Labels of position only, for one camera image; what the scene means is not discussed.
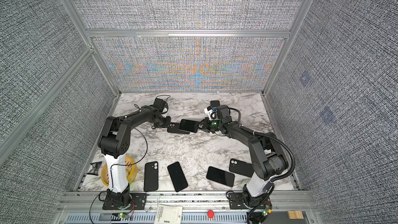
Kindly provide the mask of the small black clip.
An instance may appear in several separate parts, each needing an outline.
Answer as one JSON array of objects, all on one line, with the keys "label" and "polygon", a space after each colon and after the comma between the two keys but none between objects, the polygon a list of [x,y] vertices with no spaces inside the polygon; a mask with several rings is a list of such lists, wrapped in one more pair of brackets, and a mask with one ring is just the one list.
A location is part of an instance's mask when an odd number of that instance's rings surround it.
[{"label": "small black clip", "polygon": [[94,176],[98,176],[98,171],[102,166],[102,162],[93,162],[90,163],[90,170],[87,172],[87,175],[94,175]]}]

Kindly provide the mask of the red emergency button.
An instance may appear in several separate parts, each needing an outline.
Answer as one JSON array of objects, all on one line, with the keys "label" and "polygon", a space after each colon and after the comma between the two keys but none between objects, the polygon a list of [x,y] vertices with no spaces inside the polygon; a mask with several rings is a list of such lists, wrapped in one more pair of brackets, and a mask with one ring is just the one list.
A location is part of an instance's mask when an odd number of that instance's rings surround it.
[{"label": "red emergency button", "polygon": [[208,216],[208,218],[210,218],[210,219],[214,218],[214,216],[215,216],[214,211],[213,211],[213,210],[209,210],[209,211],[207,212],[207,216]]}]

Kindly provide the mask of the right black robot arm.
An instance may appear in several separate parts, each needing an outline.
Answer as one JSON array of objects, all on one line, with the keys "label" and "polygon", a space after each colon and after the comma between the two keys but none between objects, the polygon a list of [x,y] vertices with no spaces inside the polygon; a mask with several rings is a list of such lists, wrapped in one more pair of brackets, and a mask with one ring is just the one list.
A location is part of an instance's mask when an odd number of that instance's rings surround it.
[{"label": "right black robot arm", "polygon": [[254,173],[242,192],[243,202],[249,208],[262,204],[269,198],[275,182],[289,177],[294,171],[291,151],[271,132],[261,133],[238,121],[209,120],[207,117],[199,123],[199,129],[208,133],[220,131],[249,148]]}]

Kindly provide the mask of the black case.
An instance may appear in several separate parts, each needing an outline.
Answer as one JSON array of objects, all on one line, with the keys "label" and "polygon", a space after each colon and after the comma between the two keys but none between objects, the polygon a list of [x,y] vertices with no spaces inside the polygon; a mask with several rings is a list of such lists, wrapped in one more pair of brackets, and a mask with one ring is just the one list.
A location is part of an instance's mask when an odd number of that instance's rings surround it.
[{"label": "black case", "polygon": [[157,191],[159,188],[159,163],[157,161],[145,164],[144,192]]},{"label": "black case", "polygon": [[190,132],[188,131],[180,130],[179,126],[180,126],[179,122],[171,122],[167,128],[167,132],[173,134],[185,134],[185,135],[190,134]]},{"label": "black case", "polygon": [[231,159],[229,163],[229,172],[251,178],[254,174],[254,169],[250,163]]}]

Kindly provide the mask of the yellow tape roll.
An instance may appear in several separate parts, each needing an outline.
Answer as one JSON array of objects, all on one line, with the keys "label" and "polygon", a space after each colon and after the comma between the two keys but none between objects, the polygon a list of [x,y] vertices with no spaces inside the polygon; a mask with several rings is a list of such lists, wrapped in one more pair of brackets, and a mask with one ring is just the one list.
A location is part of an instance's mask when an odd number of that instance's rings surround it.
[{"label": "yellow tape roll", "polygon": [[[137,176],[137,165],[133,165],[135,161],[128,155],[125,157],[125,172],[126,178],[129,184],[133,183]],[[109,174],[108,174],[108,167],[107,163],[104,164],[101,170],[101,181],[105,186],[109,186]]]}]

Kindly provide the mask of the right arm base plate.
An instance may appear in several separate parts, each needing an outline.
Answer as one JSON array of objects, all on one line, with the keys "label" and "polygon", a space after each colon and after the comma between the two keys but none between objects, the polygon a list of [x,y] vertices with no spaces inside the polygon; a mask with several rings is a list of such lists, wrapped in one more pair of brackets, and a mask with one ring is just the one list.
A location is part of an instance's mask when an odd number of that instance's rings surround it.
[{"label": "right arm base plate", "polygon": [[227,198],[229,200],[230,209],[249,209],[244,202],[243,194],[241,192],[229,192],[227,193]]}]

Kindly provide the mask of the black phone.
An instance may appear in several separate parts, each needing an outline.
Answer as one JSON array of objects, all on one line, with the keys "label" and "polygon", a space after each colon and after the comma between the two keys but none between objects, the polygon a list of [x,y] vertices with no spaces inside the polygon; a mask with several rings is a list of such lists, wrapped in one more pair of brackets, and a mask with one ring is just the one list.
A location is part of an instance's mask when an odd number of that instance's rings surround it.
[{"label": "black phone", "polygon": [[233,173],[215,167],[208,168],[206,178],[228,187],[233,187],[235,181],[235,175]]},{"label": "black phone", "polygon": [[188,119],[181,119],[179,124],[179,130],[190,132],[190,133],[197,133],[199,129],[200,122]]},{"label": "black phone", "polygon": [[188,182],[179,162],[170,164],[167,170],[176,192],[180,192],[188,187]]}]

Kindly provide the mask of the wooden block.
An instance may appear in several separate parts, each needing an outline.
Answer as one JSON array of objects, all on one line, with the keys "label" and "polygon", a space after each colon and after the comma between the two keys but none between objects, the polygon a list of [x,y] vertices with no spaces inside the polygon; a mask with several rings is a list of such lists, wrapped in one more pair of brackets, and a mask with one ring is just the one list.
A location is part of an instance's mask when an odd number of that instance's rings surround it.
[{"label": "wooden block", "polygon": [[304,219],[302,211],[288,211],[289,219]]}]

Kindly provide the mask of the black phone screen up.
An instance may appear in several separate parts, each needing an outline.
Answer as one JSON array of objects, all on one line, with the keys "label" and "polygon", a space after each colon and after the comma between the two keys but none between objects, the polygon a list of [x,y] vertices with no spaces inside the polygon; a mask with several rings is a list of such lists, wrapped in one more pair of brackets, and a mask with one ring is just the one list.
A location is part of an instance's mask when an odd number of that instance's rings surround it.
[{"label": "black phone screen up", "polygon": [[218,106],[220,106],[220,101],[218,101],[218,100],[211,101],[210,102],[210,106],[211,107],[218,107]]}]

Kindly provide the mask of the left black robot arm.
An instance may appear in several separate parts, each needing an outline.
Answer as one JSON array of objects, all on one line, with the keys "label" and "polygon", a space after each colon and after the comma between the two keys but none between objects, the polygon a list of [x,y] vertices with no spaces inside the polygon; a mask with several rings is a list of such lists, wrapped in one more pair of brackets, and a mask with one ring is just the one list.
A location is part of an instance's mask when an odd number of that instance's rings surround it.
[{"label": "left black robot arm", "polygon": [[131,130],[147,122],[155,128],[167,128],[171,117],[157,107],[143,106],[131,114],[107,117],[101,130],[98,147],[108,169],[107,195],[116,201],[121,202],[123,197],[130,195],[130,185],[125,174],[125,154],[130,147]]}]

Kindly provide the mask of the white paper label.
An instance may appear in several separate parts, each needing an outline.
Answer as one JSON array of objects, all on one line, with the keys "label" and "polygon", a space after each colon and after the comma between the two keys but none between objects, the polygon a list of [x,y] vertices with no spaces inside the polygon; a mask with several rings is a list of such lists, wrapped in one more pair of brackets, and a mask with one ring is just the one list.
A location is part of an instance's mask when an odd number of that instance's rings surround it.
[{"label": "white paper label", "polygon": [[155,216],[155,224],[181,224],[182,206],[159,205]]}]

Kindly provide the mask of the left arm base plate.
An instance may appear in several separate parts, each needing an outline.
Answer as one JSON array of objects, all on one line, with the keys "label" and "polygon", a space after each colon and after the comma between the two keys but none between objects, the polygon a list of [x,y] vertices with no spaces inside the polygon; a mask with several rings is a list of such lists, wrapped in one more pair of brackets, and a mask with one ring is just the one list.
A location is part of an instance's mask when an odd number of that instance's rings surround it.
[{"label": "left arm base plate", "polygon": [[105,200],[103,201],[102,210],[118,210],[118,211],[127,211],[132,210],[144,210],[147,200],[146,193],[130,193],[130,196],[127,196],[127,193],[115,193],[108,192]]}]

